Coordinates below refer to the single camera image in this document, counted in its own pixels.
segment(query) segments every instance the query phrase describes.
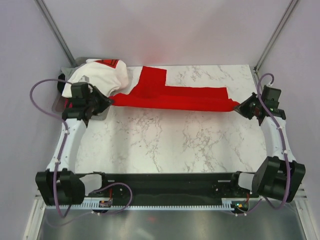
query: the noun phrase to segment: red garment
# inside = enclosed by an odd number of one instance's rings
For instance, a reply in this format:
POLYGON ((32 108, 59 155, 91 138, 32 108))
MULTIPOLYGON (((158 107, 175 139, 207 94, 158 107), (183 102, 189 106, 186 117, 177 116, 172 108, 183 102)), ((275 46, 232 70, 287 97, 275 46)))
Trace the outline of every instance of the red garment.
POLYGON ((231 112, 239 103, 228 98, 226 87, 166 86, 167 70, 144 66, 138 84, 126 95, 110 98, 114 106, 231 112))

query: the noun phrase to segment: metal frame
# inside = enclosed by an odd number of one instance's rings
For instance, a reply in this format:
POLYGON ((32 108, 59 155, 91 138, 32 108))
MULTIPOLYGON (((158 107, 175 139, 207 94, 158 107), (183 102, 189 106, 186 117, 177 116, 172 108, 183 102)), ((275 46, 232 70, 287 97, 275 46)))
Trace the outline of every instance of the metal frame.
MULTIPOLYGON (((74 206, 73 209, 83 210, 83 209, 92 209, 93 205, 90 205, 90 203, 96 202, 97 200, 100 200, 100 198, 86 198, 84 201, 84 204, 74 206)), ((228 204, 231 201, 242 201, 242 198, 223 198, 222 201, 226 204, 226 207, 228 207, 228 204)), ((303 231, 305 234, 305 237, 307 240, 320 240, 319 233, 317 232, 317 229, 315 228, 315 221, 313 219, 313 215, 310 209, 309 201, 307 199, 305 190, 303 185, 300 186, 295 198, 294 202, 296 205, 296 209, 301 221, 301 225, 303 227, 303 231)), ((46 206, 45 202, 43 201, 41 195, 38 193, 34 199, 34 203, 32 206, 32 210, 29 216, 29 220, 25 229, 25 233, 23 235, 23 240, 37 240, 39 237, 39 234, 41 233, 41 223, 44 219, 44 212, 45 209, 52 209, 54 207, 52 206, 46 206)), ((132 211, 141 211, 142 209, 140 207, 132 207, 130 209, 132 211)), ((176 211, 179 210, 178 208, 172 208, 172 210, 176 211)), ((203 211, 212 211, 212 210, 223 210, 223 209, 213 209, 211 207, 204 207, 203 209, 196 209, 196 210, 203 210, 203 211)))
POLYGON ((264 50, 263 50, 258 62, 256 63, 256 65, 254 67, 254 70, 256 72, 259 71, 259 69, 261 68, 262 64, 266 60, 270 50, 274 46, 274 44, 277 41, 280 33, 284 29, 285 25, 287 24, 290 16, 292 15, 293 11, 296 9, 296 7, 297 7, 299 2, 300 2, 300 0, 291 0, 291 2, 289 3, 289 5, 286 8, 284 14, 282 15, 282 18, 281 18, 280 22, 276 26, 276 28, 275 28, 270 40, 266 44, 266 46, 265 46, 265 48, 264 48, 264 50))
POLYGON ((67 57, 68 61, 70 62, 71 66, 76 67, 76 61, 73 57, 66 41, 64 40, 64 37, 62 36, 55 20, 53 19, 47 5, 43 0, 34 0, 37 6, 39 7, 40 11, 42 12, 42 15, 44 16, 45 20, 47 21, 52 33, 56 37, 58 43, 60 44, 65 56, 67 57))
POLYGON ((253 66, 250 66, 250 71, 251 71, 251 75, 252 75, 252 78, 253 78, 253 82, 254 82, 254 85, 255 85, 255 88, 257 88, 258 86, 258 81, 259 81, 259 76, 258 76, 258 71, 255 70, 255 67, 253 66))
MULTIPOLYGON (((85 197, 83 203, 80 205, 72 205, 71 210, 120 210, 124 206, 110 206, 104 207, 100 206, 100 201, 108 202, 110 198, 108 197, 85 197)), ((204 205, 199 207, 193 206, 128 206, 125 210, 158 210, 158 211, 167 211, 167 210, 174 210, 174 211, 233 211, 234 208, 231 207, 232 201, 231 200, 222 200, 222 205, 204 205)), ((60 209, 68 209, 68 205, 61 205, 60 209)), ((56 206, 46 206, 46 209, 55 209, 56 206)))
POLYGON ((24 235, 22 238, 23 240, 36 240, 38 238, 45 210, 46 204, 43 201, 42 197, 36 196, 33 201, 33 206, 29 215, 27 225, 25 227, 24 235))

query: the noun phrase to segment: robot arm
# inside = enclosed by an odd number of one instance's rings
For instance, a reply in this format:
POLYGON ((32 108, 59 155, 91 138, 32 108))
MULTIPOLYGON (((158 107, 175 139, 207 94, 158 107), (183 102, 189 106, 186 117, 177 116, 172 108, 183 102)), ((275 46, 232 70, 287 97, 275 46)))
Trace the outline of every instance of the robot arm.
MULTIPOLYGON (((279 106, 280 89, 265 86, 261 98, 279 123, 285 142, 285 149, 290 165, 290 188, 287 202, 291 202, 304 178, 306 168, 297 163, 292 154, 286 133, 286 115, 279 106)), ((282 140, 274 120, 263 109, 255 93, 238 105, 235 111, 243 117, 252 119, 256 116, 262 129, 266 144, 267 157, 256 173, 238 172, 238 186, 261 196, 282 200, 286 189, 287 171, 282 140)))
POLYGON ((89 120, 93 115, 98 115, 106 110, 113 101, 87 82, 73 83, 71 93, 72 98, 69 98, 69 104, 72 104, 72 107, 67 107, 62 113, 62 118, 67 123, 68 129, 65 129, 65 125, 62 124, 57 148, 49 165, 45 171, 38 172, 35 177, 35 182, 47 205, 54 204, 53 175, 62 145, 63 152, 57 169, 59 204, 81 204, 88 193, 101 187, 101 175, 87 174, 79 177, 74 174, 75 164, 80 142, 89 120))

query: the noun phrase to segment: marble surface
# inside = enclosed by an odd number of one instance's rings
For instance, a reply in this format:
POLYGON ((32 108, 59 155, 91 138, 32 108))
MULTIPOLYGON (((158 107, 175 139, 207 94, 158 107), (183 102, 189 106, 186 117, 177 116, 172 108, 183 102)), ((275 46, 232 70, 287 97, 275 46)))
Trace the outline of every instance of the marble surface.
MULTIPOLYGON (((248 65, 158 66, 166 85, 227 87, 242 102, 255 84, 248 65)), ((129 93, 142 67, 129 67, 129 93)), ((76 172, 199 173, 256 171, 266 158, 258 121, 236 112, 201 112, 111 106, 104 121, 90 121, 76 172)))

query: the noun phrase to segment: metal floor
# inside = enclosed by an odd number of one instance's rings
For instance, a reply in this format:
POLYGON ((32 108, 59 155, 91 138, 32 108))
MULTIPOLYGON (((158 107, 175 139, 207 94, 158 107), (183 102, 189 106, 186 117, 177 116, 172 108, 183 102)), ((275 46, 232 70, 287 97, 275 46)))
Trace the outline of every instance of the metal floor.
MULTIPOLYGON (((47 209, 52 224, 64 223, 88 210, 72 210, 60 219, 47 209)), ((295 203, 273 210, 266 202, 248 216, 218 211, 128 210, 118 215, 89 214, 66 226, 42 223, 38 240, 305 240, 295 203)))

